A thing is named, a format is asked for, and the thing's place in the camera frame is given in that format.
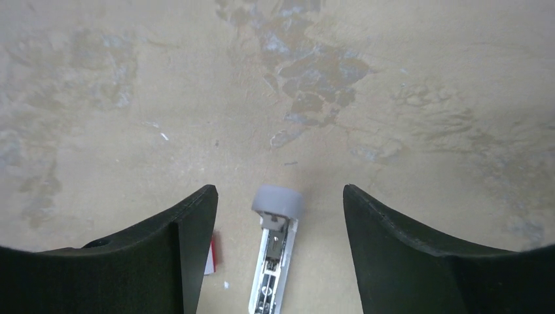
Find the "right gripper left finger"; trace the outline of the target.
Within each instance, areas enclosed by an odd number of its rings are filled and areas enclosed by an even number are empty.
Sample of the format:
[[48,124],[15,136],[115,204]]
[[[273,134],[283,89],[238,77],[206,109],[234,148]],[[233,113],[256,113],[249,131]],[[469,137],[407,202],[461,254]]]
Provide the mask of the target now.
[[205,185],[84,247],[1,248],[2,313],[195,313],[217,213]]

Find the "white stapler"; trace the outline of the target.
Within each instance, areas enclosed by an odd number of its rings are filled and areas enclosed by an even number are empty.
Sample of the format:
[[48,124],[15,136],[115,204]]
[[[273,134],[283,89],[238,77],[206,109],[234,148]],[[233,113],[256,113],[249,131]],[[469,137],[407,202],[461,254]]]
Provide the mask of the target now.
[[260,216],[262,237],[248,304],[250,314],[279,314],[304,198],[296,190],[262,185],[251,210]]

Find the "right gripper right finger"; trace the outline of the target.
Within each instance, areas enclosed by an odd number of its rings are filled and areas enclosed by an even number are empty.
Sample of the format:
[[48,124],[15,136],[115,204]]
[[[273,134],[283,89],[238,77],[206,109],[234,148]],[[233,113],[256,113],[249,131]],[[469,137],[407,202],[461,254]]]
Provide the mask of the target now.
[[513,252],[445,234],[343,189],[365,313],[553,313],[554,246]]

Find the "staple box tray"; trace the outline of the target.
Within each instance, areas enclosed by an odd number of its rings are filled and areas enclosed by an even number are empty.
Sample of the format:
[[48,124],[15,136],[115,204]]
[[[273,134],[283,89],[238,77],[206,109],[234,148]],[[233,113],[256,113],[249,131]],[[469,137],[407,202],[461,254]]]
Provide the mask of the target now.
[[215,273],[216,265],[217,265],[217,261],[215,257],[215,240],[214,240],[214,237],[212,237],[209,244],[209,251],[207,254],[204,275],[211,275]]

